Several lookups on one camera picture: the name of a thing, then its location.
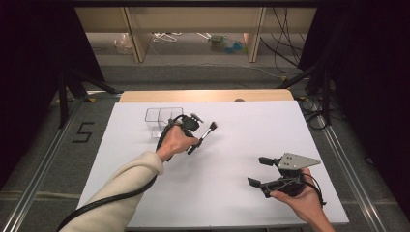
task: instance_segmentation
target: gray floor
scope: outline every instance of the gray floor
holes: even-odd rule
[[[120,90],[168,90],[168,89],[264,89],[276,88],[281,78],[291,78],[295,74],[281,72],[275,66],[273,52],[263,43],[258,50],[256,63],[249,63],[243,52],[226,54],[222,50],[211,49],[207,40],[197,34],[175,36],[177,42],[152,42],[144,62],[136,64],[132,55],[119,54],[114,47],[118,34],[89,34],[92,47],[101,65],[106,83]],[[243,41],[241,35],[228,34],[228,38]],[[302,48],[304,41],[299,35],[292,35],[292,43]],[[264,35],[264,41],[273,48],[276,46],[271,35]],[[290,49],[279,46],[281,53],[293,59]],[[277,59],[282,71],[299,73],[283,59]],[[304,87],[308,80],[303,80],[291,87],[294,97],[305,94]],[[85,83],[87,90],[100,90]],[[119,96],[98,93],[90,101],[71,101],[71,125],[56,157],[50,166],[44,182],[41,184],[34,202],[29,208],[19,231],[54,231],[61,220],[73,211],[87,181],[88,174],[98,151],[110,112]],[[342,111],[333,114],[331,128],[335,131],[345,155],[358,173],[360,183],[377,209],[385,231],[410,231],[410,224],[395,202],[386,184],[377,170],[365,162],[366,152],[350,128],[348,120],[343,119]],[[87,143],[74,143],[86,138],[77,134],[83,123],[84,129],[92,135]],[[44,154],[59,125],[59,104],[55,98],[50,103],[47,118],[42,129],[33,141],[30,151],[21,159],[9,182],[0,191],[0,226],[15,208],[21,194],[40,165]],[[329,143],[323,130],[311,129],[311,135],[322,156],[324,164],[337,190],[337,194],[349,217],[350,222],[335,225],[337,231],[372,231],[367,223],[363,209],[349,185],[334,148]],[[234,229],[217,231],[257,232],[265,229]],[[303,228],[270,228],[269,231],[310,231]]]

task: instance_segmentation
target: wrist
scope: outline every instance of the wrist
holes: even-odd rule
[[[312,216],[307,220],[307,223],[315,232],[332,232],[335,231],[325,213],[321,211],[319,214]]]
[[[172,152],[171,146],[167,144],[162,144],[159,149],[156,151],[157,155],[160,157],[162,162],[165,162],[166,160],[169,160],[174,153]]]

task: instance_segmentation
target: black panel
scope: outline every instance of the black panel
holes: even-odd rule
[[[410,219],[409,12],[406,3],[366,5],[336,87],[353,129]]]
[[[69,68],[103,80],[73,8],[0,1],[0,188],[29,148]]]

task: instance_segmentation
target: metal bar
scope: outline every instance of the metal bar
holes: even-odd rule
[[[34,198],[36,197],[37,192],[42,185],[44,178],[53,164],[53,161],[58,154],[58,151],[62,145],[62,141],[67,134],[67,131],[70,128],[70,125],[73,121],[73,118],[82,105],[83,99],[75,100],[73,104],[73,112],[71,113],[70,118],[68,119],[66,125],[59,129],[51,142],[47,152],[45,153],[42,162],[40,163],[39,167],[37,168],[36,173],[34,174],[33,178],[30,181],[30,184],[26,188],[26,190],[21,195],[21,198],[18,200],[18,203],[15,206],[15,209],[10,214],[9,219],[6,223],[6,226],[3,229],[3,232],[14,232],[17,231],[24,221],[25,216],[27,215],[30,206],[32,205]]]
[[[323,126],[325,125],[323,118],[320,117],[320,119],[318,120]],[[362,209],[362,212],[367,220],[367,223],[371,231],[387,231],[377,209],[375,208],[373,202],[368,196],[364,186],[362,185],[362,182],[359,180],[359,177],[356,174],[356,171],[353,169],[353,166],[351,165],[349,158],[346,156],[343,148],[341,147],[332,126],[326,127],[324,129],[324,132],[326,138],[329,141],[329,144],[332,147],[332,150],[334,151],[335,157],[337,158],[341,170],[343,171],[343,174],[346,177],[346,180],[350,188],[352,189],[352,192],[355,195],[360,208]]]

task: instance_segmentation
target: transparent box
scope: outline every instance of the transparent box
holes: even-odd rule
[[[159,138],[163,129],[168,125],[169,119],[174,119],[184,114],[181,107],[148,108],[145,114],[145,122],[150,130],[151,137]]]

